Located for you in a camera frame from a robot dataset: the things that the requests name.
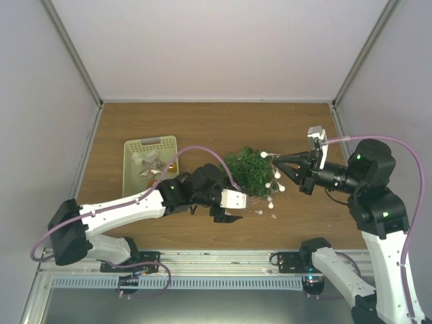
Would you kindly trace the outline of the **small green christmas tree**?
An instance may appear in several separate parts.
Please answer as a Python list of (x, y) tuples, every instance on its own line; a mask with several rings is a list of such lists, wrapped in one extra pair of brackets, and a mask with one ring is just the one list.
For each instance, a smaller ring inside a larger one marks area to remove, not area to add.
[(249, 196), (263, 198), (277, 191), (273, 182), (271, 158), (262, 158), (261, 151), (244, 146), (238, 153), (231, 152), (224, 159), (232, 177)]

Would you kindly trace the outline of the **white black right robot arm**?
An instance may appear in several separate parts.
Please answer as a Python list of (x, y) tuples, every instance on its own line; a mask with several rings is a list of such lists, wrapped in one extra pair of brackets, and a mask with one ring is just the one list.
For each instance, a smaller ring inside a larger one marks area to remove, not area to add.
[(415, 220), (388, 186), (396, 166), (389, 142), (388, 136), (359, 136), (347, 165), (340, 165), (326, 160), (328, 140), (312, 139), (310, 151), (280, 155), (273, 165), (305, 194), (320, 186), (347, 195), (346, 206), (367, 245), (375, 283), (369, 285), (341, 262), (324, 238), (301, 244), (300, 268), (321, 272), (349, 304), (355, 323), (428, 323), (408, 256)]

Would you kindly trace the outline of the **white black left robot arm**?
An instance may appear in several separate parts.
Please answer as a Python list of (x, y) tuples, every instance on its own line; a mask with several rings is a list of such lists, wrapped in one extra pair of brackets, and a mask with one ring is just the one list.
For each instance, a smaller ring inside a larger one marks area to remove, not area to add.
[(248, 195), (231, 185), (218, 167), (206, 164), (193, 173), (163, 180), (155, 189), (125, 198), (93, 205), (66, 200), (47, 228), (56, 265), (72, 265), (90, 258), (130, 273), (139, 264), (138, 247), (132, 238), (106, 236), (109, 230), (137, 221), (193, 213), (197, 207), (208, 208), (215, 223), (233, 223), (238, 217), (226, 214), (226, 210), (247, 206)]

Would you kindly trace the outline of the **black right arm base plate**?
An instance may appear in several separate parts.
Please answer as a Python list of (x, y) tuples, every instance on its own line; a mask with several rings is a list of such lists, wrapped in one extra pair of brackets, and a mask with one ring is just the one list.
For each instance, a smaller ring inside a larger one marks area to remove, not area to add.
[(277, 267), (279, 273), (283, 274), (320, 273), (320, 271), (313, 266), (311, 255), (307, 252), (276, 252), (270, 254), (269, 262), (271, 265)]

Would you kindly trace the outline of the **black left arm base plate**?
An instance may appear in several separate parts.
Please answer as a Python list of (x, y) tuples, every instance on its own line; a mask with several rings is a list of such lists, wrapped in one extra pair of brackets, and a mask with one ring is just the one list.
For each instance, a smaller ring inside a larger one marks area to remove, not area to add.
[(100, 272), (102, 273), (133, 273), (133, 274), (149, 274), (157, 273), (158, 265), (143, 265), (142, 263), (159, 262), (161, 253), (159, 251), (139, 251), (138, 257), (131, 257), (127, 261), (114, 267), (107, 263), (101, 263)]

